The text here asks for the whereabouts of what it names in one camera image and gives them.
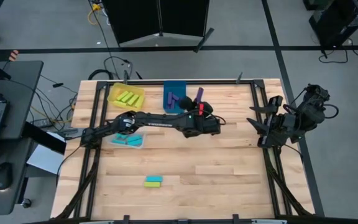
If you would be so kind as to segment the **blue plastic bin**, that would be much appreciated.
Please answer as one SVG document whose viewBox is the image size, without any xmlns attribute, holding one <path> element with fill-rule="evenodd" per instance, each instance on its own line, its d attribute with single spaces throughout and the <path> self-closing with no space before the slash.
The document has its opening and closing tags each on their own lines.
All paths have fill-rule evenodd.
<svg viewBox="0 0 358 224">
<path fill-rule="evenodd" d="M 180 99 L 176 101 L 174 109 L 167 107 L 167 96 L 168 92 L 178 96 Z M 163 83 L 163 109 L 166 113 L 178 114 L 184 112 L 179 107 L 179 101 L 186 96 L 186 81 L 164 81 Z"/>
</svg>

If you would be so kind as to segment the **clear plastic bin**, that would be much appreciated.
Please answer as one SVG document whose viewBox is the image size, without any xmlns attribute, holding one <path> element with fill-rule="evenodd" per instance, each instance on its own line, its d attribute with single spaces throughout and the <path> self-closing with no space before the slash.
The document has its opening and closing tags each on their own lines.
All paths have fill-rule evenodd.
<svg viewBox="0 0 358 224">
<path fill-rule="evenodd" d="M 145 134 L 145 133 L 139 132 L 139 133 L 134 133 L 134 134 L 141 134 L 141 135 L 142 135 L 142 139 L 143 139 L 143 141 L 144 141 L 144 143 L 145 143 L 145 139 L 146 139 L 146 134 Z M 114 143 L 112 143 L 111 141 L 112 141 L 113 139 L 116 139 L 115 135 L 116 135 L 116 134 L 113 134 L 113 135 L 110 135 L 110 136 L 108 136 L 108 137 L 105 137 L 105 138 L 104 138 L 104 141 L 105 141 L 106 143 L 110 144 L 110 145 L 113 145 L 115 148 L 142 149 L 143 146 L 144 146 L 144 143 L 143 143 L 143 146 L 140 147 L 140 148 L 129 147 L 129 146 L 127 146 L 127 145 L 114 144 Z"/>
</svg>

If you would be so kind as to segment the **black desk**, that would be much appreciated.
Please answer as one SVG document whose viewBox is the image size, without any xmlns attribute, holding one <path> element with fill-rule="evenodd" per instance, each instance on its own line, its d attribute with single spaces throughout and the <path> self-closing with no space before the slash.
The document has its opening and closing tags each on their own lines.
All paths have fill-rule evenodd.
<svg viewBox="0 0 358 224">
<path fill-rule="evenodd" d="M 9 107 L 0 135 L 0 165 L 11 165 L 12 183 L 0 190 L 0 215 L 10 214 L 19 203 L 25 179 L 26 161 L 34 149 L 34 140 L 27 134 L 26 121 L 44 63 L 41 61 L 16 62 L 6 66 L 10 80 L 0 80 L 0 94 Z"/>
</svg>

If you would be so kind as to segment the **large black computer tower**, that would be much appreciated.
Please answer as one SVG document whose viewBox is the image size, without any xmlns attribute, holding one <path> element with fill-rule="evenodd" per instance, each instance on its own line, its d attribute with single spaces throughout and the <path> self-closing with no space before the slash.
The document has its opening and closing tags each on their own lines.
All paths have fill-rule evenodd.
<svg viewBox="0 0 358 224">
<path fill-rule="evenodd" d="M 329 0 L 309 23 L 320 46 L 339 47 L 358 29 L 358 0 Z"/>
</svg>

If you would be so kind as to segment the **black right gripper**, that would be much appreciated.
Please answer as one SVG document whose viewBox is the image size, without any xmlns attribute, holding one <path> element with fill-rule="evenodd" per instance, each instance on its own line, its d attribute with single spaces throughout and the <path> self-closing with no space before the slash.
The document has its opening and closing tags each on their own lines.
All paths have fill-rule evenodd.
<svg viewBox="0 0 358 224">
<path fill-rule="evenodd" d="M 281 107 L 282 101 L 282 96 L 274 96 L 269 99 L 267 106 L 250 107 L 251 110 L 259 113 L 271 113 L 265 120 L 266 125 L 247 118 L 260 136 L 257 143 L 259 147 L 281 147 L 287 143 L 287 139 L 293 134 L 294 115 L 289 113 L 275 114 Z"/>
</svg>

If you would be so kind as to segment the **black computer mouse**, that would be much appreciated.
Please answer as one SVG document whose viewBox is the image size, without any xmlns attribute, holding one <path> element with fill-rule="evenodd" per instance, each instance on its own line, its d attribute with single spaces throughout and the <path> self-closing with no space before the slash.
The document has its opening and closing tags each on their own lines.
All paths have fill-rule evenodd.
<svg viewBox="0 0 358 224">
<path fill-rule="evenodd" d="M 9 188 L 12 184 L 12 164 L 3 162 L 0 164 L 0 190 Z"/>
</svg>

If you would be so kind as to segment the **white paper sheet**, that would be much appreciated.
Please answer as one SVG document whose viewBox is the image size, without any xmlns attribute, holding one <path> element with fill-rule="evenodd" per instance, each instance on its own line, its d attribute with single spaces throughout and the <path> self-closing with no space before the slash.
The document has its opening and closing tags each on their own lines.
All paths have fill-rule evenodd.
<svg viewBox="0 0 358 224">
<path fill-rule="evenodd" d="M 58 170 L 62 161 L 62 153 L 53 151 L 43 145 L 38 145 L 28 158 L 27 164 L 52 174 L 58 174 Z"/>
</svg>

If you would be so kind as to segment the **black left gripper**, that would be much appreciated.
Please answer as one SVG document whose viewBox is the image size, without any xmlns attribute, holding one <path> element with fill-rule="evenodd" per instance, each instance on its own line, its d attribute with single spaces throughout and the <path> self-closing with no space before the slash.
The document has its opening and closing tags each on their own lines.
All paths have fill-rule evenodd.
<svg viewBox="0 0 358 224">
<path fill-rule="evenodd" d="M 185 136 L 199 136 L 201 134 L 216 135 L 221 133 L 220 119 L 215 117 L 212 112 L 213 108 L 208 102 L 202 102 L 203 109 L 192 110 L 193 100 L 188 96 L 179 101 L 179 107 L 183 110 L 192 110 L 187 114 L 187 127 Z"/>
</svg>

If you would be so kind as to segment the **grey power strip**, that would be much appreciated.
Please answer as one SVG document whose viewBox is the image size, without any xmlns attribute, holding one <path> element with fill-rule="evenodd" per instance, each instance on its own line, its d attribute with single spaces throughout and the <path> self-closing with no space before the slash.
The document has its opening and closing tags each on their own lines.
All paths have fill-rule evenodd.
<svg viewBox="0 0 358 224">
<path fill-rule="evenodd" d="M 44 118 L 44 119 L 36 119 L 34 121 L 31 122 L 32 125 L 38 127 L 38 128 L 51 128 L 53 127 L 53 123 L 47 119 L 47 118 Z"/>
</svg>

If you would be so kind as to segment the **black aluminium table frame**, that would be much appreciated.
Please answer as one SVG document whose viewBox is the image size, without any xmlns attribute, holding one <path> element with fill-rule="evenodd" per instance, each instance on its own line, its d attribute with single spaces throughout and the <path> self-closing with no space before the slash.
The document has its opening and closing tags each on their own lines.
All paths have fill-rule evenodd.
<svg viewBox="0 0 358 224">
<path fill-rule="evenodd" d="M 115 148 L 104 140 L 93 197 L 84 195 L 80 214 L 92 220 L 272 218 L 270 186 L 258 135 L 247 118 L 262 96 L 282 95 L 278 79 L 187 81 L 194 97 L 199 87 L 215 115 L 226 120 L 221 133 L 185 138 L 175 129 L 143 127 L 142 149 Z M 163 177 L 161 187 L 144 187 L 146 177 Z"/>
</svg>

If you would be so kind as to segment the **black folding screen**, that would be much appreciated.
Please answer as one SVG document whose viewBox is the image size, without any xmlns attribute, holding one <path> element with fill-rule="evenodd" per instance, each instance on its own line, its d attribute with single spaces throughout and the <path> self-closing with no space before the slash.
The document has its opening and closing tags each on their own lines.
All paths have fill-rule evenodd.
<svg viewBox="0 0 358 224">
<path fill-rule="evenodd" d="M 207 28 L 210 0 L 101 0 L 118 44 L 150 35 L 200 37 L 199 52 L 214 32 Z"/>
</svg>

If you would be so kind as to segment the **yellow plastic bin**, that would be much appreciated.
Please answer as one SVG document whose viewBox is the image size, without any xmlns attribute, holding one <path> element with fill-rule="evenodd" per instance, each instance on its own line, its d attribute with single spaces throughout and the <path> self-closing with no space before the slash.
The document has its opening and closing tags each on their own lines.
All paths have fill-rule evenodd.
<svg viewBox="0 0 358 224">
<path fill-rule="evenodd" d="M 123 93 L 124 91 L 128 91 L 128 92 L 133 92 L 134 95 L 139 95 L 139 96 L 144 96 L 144 101 L 145 101 L 145 91 L 142 88 L 136 87 L 136 86 L 132 86 L 132 85 L 126 85 L 123 83 L 115 83 L 111 88 L 110 88 L 110 92 L 109 92 L 109 96 L 107 98 L 107 101 L 110 104 L 113 104 L 116 107 L 122 108 L 122 109 L 126 109 L 126 110 L 132 110 L 132 111 L 140 111 L 140 109 L 136 108 L 135 105 L 134 106 L 129 106 L 126 103 L 122 102 L 122 101 L 117 101 L 117 97 Z"/>
</svg>

